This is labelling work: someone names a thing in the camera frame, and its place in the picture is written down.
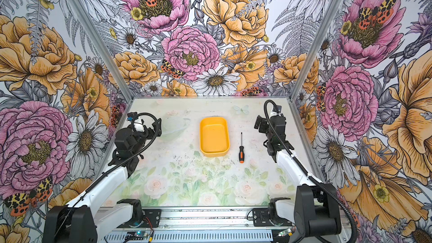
yellow plastic container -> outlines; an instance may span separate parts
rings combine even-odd
[[[230,149],[228,126],[223,117],[206,117],[200,123],[200,149],[204,156],[220,157]]]

floral wallpaper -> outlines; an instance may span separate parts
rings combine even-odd
[[[330,0],[83,2],[133,95],[268,96],[289,95]]]
[[[48,210],[91,183],[125,108],[65,0],[0,0],[0,241],[41,241]]]
[[[430,0],[344,0],[295,97],[359,242],[432,239]]]

floral tabletop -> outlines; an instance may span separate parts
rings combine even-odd
[[[286,100],[274,101],[283,106],[287,117],[287,139],[305,157],[296,128],[289,127],[294,121]],[[263,103],[261,98],[135,100],[131,111],[162,118],[162,136],[104,206],[114,206],[124,198],[140,199],[143,206],[267,205],[270,198],[294,198],[295,187],[263,147],[265,134],[253,128],[257,115],[263,116]],[[231,146],[223,157],[208,158],[200,151],[199,123],[210,116],[222,116],[228,122]],[[243,164],[238,156],[240,132]]]

black cable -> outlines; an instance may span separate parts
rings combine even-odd
[[[291,153],[291,151],[286,147],[285,143],[279,137],[278,133],[276,132],[275,128],[273,127],[273,125],[270,122],[270,117],[269,117],[268,112],[267,112],[267,104],[268,103],[272,103],[273,107],[276,109],[276,111],[278,111],[277,105],[276,105],[276,103],[273,100],[266,100],[266,102],[264,103],[264,115],[266,116],[267,123],[268,123],[270,129],[272,130],[273,134],[279,140],[280,144],[283,146],[283,148],[289,154],[289,153]],[[291,158],[299,166],[299,168],[302,170],[302,172],[307,176],[308,175],[308,171],[301,164],[301,162],[295,156],[293,156]],[[351,225],[351,237],[349,238],[349,240],[347,241],[347,243],[354,243],[357,240],[357,225],[356,225],[356,222],[355,222],[355,220],[353,218],[353,215],[351,214],[351,212],[349,212],[349,209],[343,204],[342,201],[340,201],[338,199],[338,197],[336,195],[334,195],[332,192],[330,192],[330,190],[327,189],[327,187],[323,183],[318,182],[313,176],[308,176],[308,179],[310,181],[312,181],[315,185],[319,186],[323,192],[327,193],[327,195],[330,196],[333,200],[335,200],[338,203],[338,205],[342,208],[343,212],[346,214],[346,217],[349,220],[349,224]],[[331,243],[330,241],[322,238],[321,236],[316,236],[316,238],[318,240],[320,240],[321,242],[323,242],[323,243]]]
[[[254,220],[254,218],[252,217],[252,219],[250,220],[249,219],[249,214],[252,212],[252,210],[251,211],[249,211],[248,213],[247,213],[247,215],[246,215],[246,219],[248,220],[248,221],[253,221]]]
[[[144,239],[144,237],[142,237],[142,236],[130,236],[126,240],[124,240],[123,243],[126,243],[127,241],[132,240],[132,239]]]
[[[108,176],[110,173],[114,172],[118,167],[122,166],[125,163],[128,163],[129,161],[131,161],[132,159],[134,159],[135,157],[137,157],[139,154],[143,153],[146,149],[148,149],[148,147],[154,142],[154,140],[156,139],[156,137],[158,136],[159,133],[159,122],[158,119],[150,114],[150,113],[139,113],[137,114],[131,121],[132,123],[132,130],[135,132],[135,120],[140,117],[140,116],[150,116],[151,118],[153,118],[153,120],[156,122],[156,127],[155,127],[155,135],[153,136],[153,138],[150,140],[150,142],[143,148],[141,149],[138,153],[130,156],[129,158],[125,159],[123,162],[121,162],[120,164],[117,164],[116,166],[114,166],[113,168],[111,168],[110,170],[106,171],[105,173],[103,173],[98,179],[96,179],[86,190],[85,193],[88,193],[89,191],[91,191],[92,189],[94,189],[94,187],[96,185],[98,185],[100,183],[100,181],[102,181],[104,179],[104,177]]]

purple flower illustration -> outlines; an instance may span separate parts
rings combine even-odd
[[[35,189],[52,176],[53,183],[69,171],[65,162],[72,124],[60,110],[41,101],[0,111],[0,195]]]
[[[149,7],[140,0],[122,0],[123,8],[130,12],[138,22],[143,36],[170,31],[179,25],[184,25],[189,18],[189,0],[157,0],[156,5]]]
[[[207,33],[186,26],[177,28],[162,40],[165,60],[175,69],[184,71],[184,79],[195,81],[197,75],[219,64],[216,41]]]
[[[323,125],[339,130],[347,141],[361,138],[377,115],[378,100],[373,90],[370,74],[360,66],[336,67],[326,84]]]
[[[365,68],[373,68],[385,59],[399,44],[403,34],[397,31],[401,27],[405,8],[399,9],[400,1],[392,7],[393,14],[382,24],[370,22],[365,28],[359,26],[359,10],[374,9],[384,0],[354,0],[343,15],[343,25],[339,38],[333,42],[333,52],[347,58],[353,64],[362,64]]]

